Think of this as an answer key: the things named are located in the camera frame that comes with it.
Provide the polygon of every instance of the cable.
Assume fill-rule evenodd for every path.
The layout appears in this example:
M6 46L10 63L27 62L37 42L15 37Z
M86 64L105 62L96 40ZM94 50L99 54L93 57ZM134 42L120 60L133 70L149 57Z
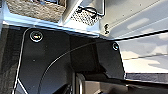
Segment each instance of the cable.
M37 94L40 94L40 91L41 91L41 85L42 85L42 82L43 82L43 79L45 77L45 75L47 74L48 70L50 69L50 67L55 63L57 62L60 58L62 58L63 56L75 51L75 50L78 50L80 48L83 48L83 47L86 47L86 46L89 46L89 45L92 45L92 44L97 44L97 43L106 43L106 42L112 42L112 41L125 41L125 40L132 40L132 39L138 39L138 38L143 38L143 37L147 37L147 36L152 36L152 35L157 35L157 34L161 34L161 33L167 33L168 30L165 30L165 31L158 31L158 32L153 32L153 33L148 33L148 34L142 34L142 35L137 35L137 36L132 36L132 37L128 37L128 38L122 38L122 39L113 39L113 40L104 40L104 41L98 41L98 42L91 42L91 43L87 43L87 44L84 44L82 46L79 46L79 47L76 47L72 50L69 50L67 52L65 52L64 54L60 55L59 57L57 57L53 62L50 63L50 65L46 68L46 70L44 71L41 79L40 79L40 83L39 83L39 86L38 86L38 92Z

